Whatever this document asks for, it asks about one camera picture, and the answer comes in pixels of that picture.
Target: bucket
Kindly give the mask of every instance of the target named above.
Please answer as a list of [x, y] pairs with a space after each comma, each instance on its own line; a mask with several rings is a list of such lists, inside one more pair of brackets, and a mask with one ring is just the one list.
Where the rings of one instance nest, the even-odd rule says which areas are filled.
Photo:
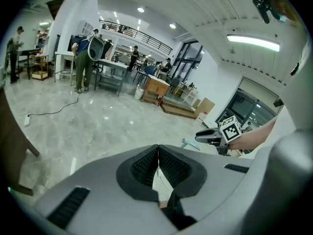
[[144, 92], [140, 92], [140, 90], [136, 90], [135, 92], [135, 98], [136, 99], [141, 99], [142, 95], [143, 95]]

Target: black shirt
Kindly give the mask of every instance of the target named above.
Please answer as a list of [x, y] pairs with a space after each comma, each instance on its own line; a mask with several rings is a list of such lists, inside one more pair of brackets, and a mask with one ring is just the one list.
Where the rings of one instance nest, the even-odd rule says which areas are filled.
[[167, 67], [167, 69], [163, 68], [163, 69], [161, 69], [161, 72], [169, 72], [172, 68], [172, 65], [171, 65], [171, 63], [167, 63], [165, 65], [165, 67]]
[[[138, 52], [137, 50], [134, 50], [134, 51], [133, 51], [133, 53], [132, 53], [132, 55], [137, 55], [137, 57], [138, 57], [139, 52]], [[132, 56], [132, 57], [131, 57], [131, 59], [136, 60], [136, 59], [137, 59], [137, 57]]]

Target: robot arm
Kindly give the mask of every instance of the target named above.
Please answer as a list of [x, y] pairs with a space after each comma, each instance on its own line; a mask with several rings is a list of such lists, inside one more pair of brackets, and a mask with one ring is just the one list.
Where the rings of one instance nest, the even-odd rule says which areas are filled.
[[228, 143], [241, 136], [241, 127], [235, 116], [225, 119], [220, 128], [210, 128], [196, 133], [195, 140], [214, 145], [220, 155], [227, 156]]

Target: fluorescent light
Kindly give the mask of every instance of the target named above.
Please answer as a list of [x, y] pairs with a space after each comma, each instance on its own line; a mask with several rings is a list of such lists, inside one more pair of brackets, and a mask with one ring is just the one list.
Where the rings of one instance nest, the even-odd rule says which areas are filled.
[[238, 42], [238, 43], [244, 43], [244, 44], [250, 44], [250, 45], [257, 45], [264, 48], [268, 48], [271, 50], [274, 50], [276, 52], [279, 52], [279, 44], [270, 42], [268, 40], [263, 40], [255, 37], [248, 37], [248, 36], [239, 36], [239, 35], [227, 35], [227, 38], [231, 42]]

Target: human arm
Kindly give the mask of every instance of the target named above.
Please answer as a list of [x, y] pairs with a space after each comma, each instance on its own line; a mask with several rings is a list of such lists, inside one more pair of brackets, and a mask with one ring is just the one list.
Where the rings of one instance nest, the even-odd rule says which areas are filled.
[[274, 127], [276, 120], [277, 116], [267, 122], [265, 125], [252, 131], [243, 133], [239, 138], [228, 144], [229, 150], [255, 149], [267, 139]]
[[77, 47], [77, 46], [78, 46], [78, 43], [74, 43], [74, 44], [72, 45], [72, 51], [73, 51], [75, 57], [77, 57], [77, 51], [76, 51], [76, 47]]

